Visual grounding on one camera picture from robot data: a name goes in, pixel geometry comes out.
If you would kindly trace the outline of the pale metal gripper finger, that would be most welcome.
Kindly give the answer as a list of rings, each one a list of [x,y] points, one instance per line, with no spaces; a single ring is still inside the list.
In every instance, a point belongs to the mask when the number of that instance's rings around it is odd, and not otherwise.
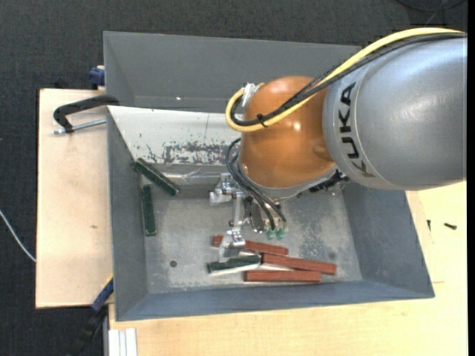
[[[209,203],[221,204],[232,200],[232,195],[240,190],[231,174],[221,174],[215,187],[209,191]]]
[[[246,244],[240,230],[228,230],[220,241],[219,261],[226,262],[232,258],[236,258],[242,252]]]

